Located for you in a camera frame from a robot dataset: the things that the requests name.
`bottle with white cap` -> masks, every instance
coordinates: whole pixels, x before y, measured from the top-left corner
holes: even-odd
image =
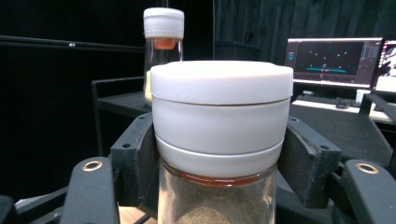
[[[146,59],[144,97],[151,106],[150,68],[183,60],[184,13],[168,7],[152,7],[143,13]]]
[[[178,62],[151,75],[159,223],[275,223],[292,69]]]

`yellow liquid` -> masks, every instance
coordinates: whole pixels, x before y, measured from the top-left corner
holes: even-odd
[[[145,82],[145,100],[148,105],[151,105],[151,73],[148,70],[146,73],[146,82]]]

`copper-colored ring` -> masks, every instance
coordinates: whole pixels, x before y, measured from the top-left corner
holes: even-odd
[[[370,175],[376,175],[379,173],[378,169],[376,169],[374,166],[367,164],[367,163],[357,163],[355,166],[360,171],[363,171],[364,173],[367,173]]]
[[[90,161],[82,167],[82,170],[86,171],[86,172],[94,171],[94,170],[101,168],[102,164],[103,163],[101,161]]]

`dark background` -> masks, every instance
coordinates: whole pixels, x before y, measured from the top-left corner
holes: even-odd
[[[75,164],[97,155],[91,82],[143,76],[143,52],[128,48],[144,47],[143,11],[160,6],[0,0],[0,35],[113,46],[0,41],[0,194],[19,199],[62,188]],[[186,15],[185,60],[283,64],[292,37],[396,37],[394,0],[173,0],[169,7]]]

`clear glass jar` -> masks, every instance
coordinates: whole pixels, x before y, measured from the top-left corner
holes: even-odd
[[[183,61],[182,39],[171,37],[152,37],[146,40],[144,97],[146,105],[151,106],[151,75],[152,66]]]
[[[276,165],[256,175],[214,178],[160,162],[159,223],[275,223]]]

